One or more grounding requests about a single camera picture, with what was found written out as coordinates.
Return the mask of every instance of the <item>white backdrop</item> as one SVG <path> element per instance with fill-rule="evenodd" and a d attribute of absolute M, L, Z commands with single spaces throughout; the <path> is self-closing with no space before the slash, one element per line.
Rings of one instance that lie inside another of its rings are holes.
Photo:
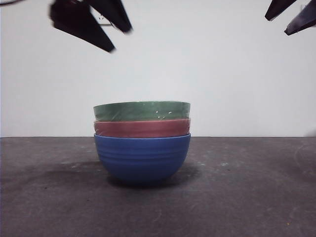
<path fill-rule="evenodd" d="M 191 103 L 193 136 L 304 136 L 316 129 L 316 28 L 283 30 L 271 0 L 124 1 L 134 32 L 108 54 L 51 27 L 51 0 L 1 9 L 1 136 L 92 136 L 104 103 Z"/>

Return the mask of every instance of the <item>ribbed bowl exterior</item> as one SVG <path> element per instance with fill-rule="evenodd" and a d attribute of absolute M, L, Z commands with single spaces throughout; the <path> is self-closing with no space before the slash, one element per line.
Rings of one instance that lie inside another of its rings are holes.
<path fill-rule="evenodd" d="M 167 138 L 114 138 L 94 135 L 99 159 L 114 177 L 150 183 L 173 175 L 186 158 L 191 135 Z"/>

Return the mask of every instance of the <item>stacked bowls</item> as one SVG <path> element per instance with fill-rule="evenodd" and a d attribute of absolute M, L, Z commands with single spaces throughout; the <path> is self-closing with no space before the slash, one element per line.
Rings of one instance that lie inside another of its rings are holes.
<path fill-rule="evenodd" d="M 125 102 L 95 106 L 99 159 L 130 184 L 160 182 L 182 165 L 190 142 L 190 104 Z"/>

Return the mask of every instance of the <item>gray table surface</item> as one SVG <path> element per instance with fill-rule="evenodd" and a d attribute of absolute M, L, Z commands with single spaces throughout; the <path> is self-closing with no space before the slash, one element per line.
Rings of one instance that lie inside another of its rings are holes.
<path fill-rule="evenodd" d="M 316 138 L 194 137 L 171 179 L 138 188 L 93 138 L 2 138 L 1 236 L 316 237 Z"/>

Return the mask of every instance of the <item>bowl rim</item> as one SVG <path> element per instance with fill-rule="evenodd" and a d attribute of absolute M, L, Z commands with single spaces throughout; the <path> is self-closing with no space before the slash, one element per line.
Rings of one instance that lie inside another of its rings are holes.
<path fill-rule="evenodd" d="M 96 105 L 93 106 L 93 108 L 97 108 L 97 107 L 101 107 L 101 106 L 107 106 L 107 105 L 119 105 L 119 104 L 132 104 L 132 103 L 162 103 L 162 102 L 171 102 L 171 103 L 179 103 L 179 104 L 187 104 L 187 105 L 191 105 L 189 102 L 185 102 L 185 101 L 176 101 L 176 100 L 148 100 L 148 101 L 127 101 L 127 102 L 115 102 L 115 103 L 109 103 L 109 104 L 102 104 L 102 105 Z"/>
<path fill-rule="evenodd" d="M 191 137 L 191 133 L 183 136 L 176 136 L 176 137 L 150 137 L 150 138 L 134 138 L 134 137 L 107 137 L 107 136 L 99 136 L 94 134 L 94 137 L 101 138 L 101 139 L 112 139 L 112 140 L 172 140 L 172 139 L 179 139 L 179 138 L 187 138 Z"/>
<path fill-rule="evenodd" d="M 104 123 L 104 124 L 128 124 L 128 123 L 174 123 L 174 122 L 191 122 L 191 118 L 176 118 L 176 119 L 163 119 L 163 120 L 136 120 L 136 121 L 94 121 L 94 123 Z"/>

